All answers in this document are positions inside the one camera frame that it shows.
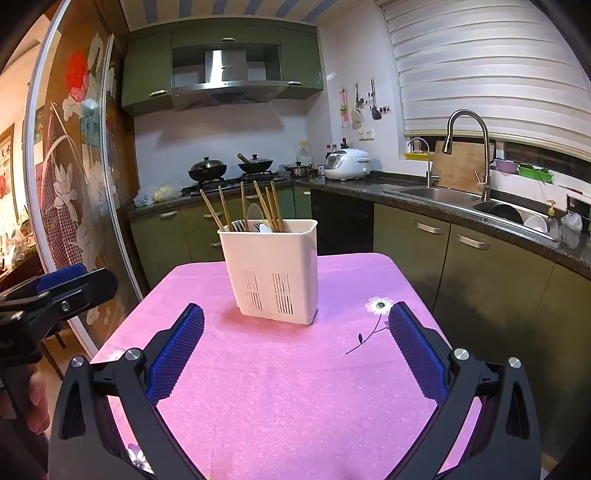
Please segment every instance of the blue ceiling stripe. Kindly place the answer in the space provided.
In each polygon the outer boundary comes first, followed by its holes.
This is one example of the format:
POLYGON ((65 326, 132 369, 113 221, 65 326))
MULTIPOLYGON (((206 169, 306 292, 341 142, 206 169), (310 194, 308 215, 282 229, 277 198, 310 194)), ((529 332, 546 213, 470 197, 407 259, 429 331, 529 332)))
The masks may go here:
POLYGON ((256 11, 261 6, 262 0, 250 0, 244 10, 245 15, 256 15, 256 11))
POLYGON ((318 15, 326 12, 335 3, 336 3, 336 0, 322 0, 318 5, 316 5, 316 7, 314 8, 314 10, 312 10, 312 12, 310 12, 309 14, 307 14, 304 17, 302 22, 312 23, 314 20, 316 20, 318 15))
POLYGON ((279 10, 277 10, 275 16, 283 18, 291 11, 292 8, 294 8, 297 2, 298 0, 285 0, 285 2, 283 2, 283 5, 281 5, 279 7, 279 10))
POLYGON ((158 21, 158 7, 156 6, 156 0, 144 0, 144 15, 147 23, 158 21))
POLYGON ((193 9, 193 0, 179 0, 178 3, 178 17, 190 17, 193 9))
POLYGON ((213 3, 212 15, 223 15, 228 0, 216 0, 213 3))

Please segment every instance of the chopstick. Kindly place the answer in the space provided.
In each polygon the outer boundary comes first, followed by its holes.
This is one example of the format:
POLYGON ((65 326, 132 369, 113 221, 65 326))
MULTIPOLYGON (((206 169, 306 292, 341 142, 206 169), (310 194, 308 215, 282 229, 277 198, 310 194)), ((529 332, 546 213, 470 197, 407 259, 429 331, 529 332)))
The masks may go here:
POLYGON ((248 226, 248 220, 246 219, 246 217, 247 217, 247 214, 246 214, 246 195, 244 195, 244 182, 243 181, 240 182, 240 193, 242 195, 242 216, 244 218, 244 223, 245 223, 245 226, 246 226, 246 231, 247 232, 250 232, 251 229, 248 226))
POLYGON ((275 189, 275 182, 271 182, 271 190, 273 191, 273 199, 275 200, 275 211, 277 213, 277 223, 279 224, 279 231, 285 232, 285 224, 283 223, 283 215, 281 214, 281 207, 279 206, 279 197, 275 189))
POLYGON ((259 201, 261 202, 262 210, 263 210, 263 212, 265 212, 265 216, 267 217, 267 221, 269 222, 269 227, 274 232, 275 229, 273 228, 272 216, 269 213, 269 209, 267 208, 267 204, 265 203, 265 197, 263 197, 263 195, 261 193, 261 189, 259 188, 256 180, 254 181, 254 185, 255 185, 256 194, 258 195, 259 201))
POLYGON ((267 193, 267 202, 269 202, 269 211, 271 212, 271 221, 273 222, 273 230, 276 232, 280 232, 279 229, 279 222, 277 222, 277 214, 275 213, 275 205, 273 198, 271 198, 271 192, 269 187, 265 187, 265 191, 267 193))
POLYGON ((201 194, 201 197, 203 197, 203 200, 205 201, 207 208, 209 208, 209 213, 212 214, 212 217, 216 221, 217 226, 219 227, 220 230, 223 231, 223 225, 222 225, 219 217, 217 216, 216 211, 213 209, 212 204, 209 203, 209 199, 207 198, 207 195, 205 195, 205 192, 203 190, 199 190, 199 193, 201 194))
POLYGON ((228 231, 233 232, 234 227, 232 226, 232 219, 230 218, 230 212, 228 212, 228 206, 226 205, 226 199, 223 197, 222 188, 218 187, 217 190, 219 191, 220 198, 222 199, 223 214, 226 217, 226 221, 228 222, 228 231))

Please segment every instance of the blue gripper pad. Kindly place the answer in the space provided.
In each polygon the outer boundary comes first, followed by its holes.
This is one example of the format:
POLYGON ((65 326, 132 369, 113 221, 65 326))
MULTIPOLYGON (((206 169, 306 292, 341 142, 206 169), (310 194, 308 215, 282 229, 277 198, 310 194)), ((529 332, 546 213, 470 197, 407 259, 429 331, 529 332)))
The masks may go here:
POLYGON ((173 392, 178 378, 203 334, 205 315, 199 305, 193 306, 181 319, 177 329, 162 348, 150 368, 146 396, 153 407, 173 392))
POLYGON ((388 323, 423 395, 442 405, 448 394, 446 367, 423 335, 422 325, 402 302, 392 307, 388 323))
POLYGON ((81 263, 72 265, 71 267, 62 268, 57 272, 43 275, 37 282, 35 289, 37 293, 41 293, 42 291, 49 290, 57 285, 61 285, 62 283, 66 283, 86 274, 86 267, 81 263))

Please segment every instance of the metal screw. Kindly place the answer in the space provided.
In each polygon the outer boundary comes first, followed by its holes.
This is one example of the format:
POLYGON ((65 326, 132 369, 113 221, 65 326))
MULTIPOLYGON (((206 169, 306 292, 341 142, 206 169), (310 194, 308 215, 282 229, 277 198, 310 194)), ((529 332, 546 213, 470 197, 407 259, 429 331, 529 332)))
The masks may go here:
POLYGON ((137 360, 142 354, 142 350, 139 348, 130 348, 125 352, 125 359, 126 360, 137 360))
POLYGON ((511 358, 509 358, 509 365, 511 366, 511 368, 521 368, 521 360, 519 360, 517 357, 512 356, 511 358))
POLYGON ((78 368, 79 366, 81 366, 84 363, 84 357, 83 356, 75 356, 72 361, 70 362, 70 364, 74 367, 74 368, 78 368))
POLYGON ((456 357, 458 360, 468 360, 470 358, 470 354, 468 350, 465 348, 456 348, 453 351, 453 356, 456 357))

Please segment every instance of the white zebra blind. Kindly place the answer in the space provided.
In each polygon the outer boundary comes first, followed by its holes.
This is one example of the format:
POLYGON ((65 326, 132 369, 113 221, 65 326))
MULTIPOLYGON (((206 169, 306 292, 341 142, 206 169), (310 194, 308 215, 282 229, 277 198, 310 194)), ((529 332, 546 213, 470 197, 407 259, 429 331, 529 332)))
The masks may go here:
MULTIPOLYGON (((405 132, 442 134, 468 108, 492 138, 591 160, 589 79, 530 0, 376 0, 394 46, 405 132)), ((456 130, 480 131, 460 118, 456 130)))

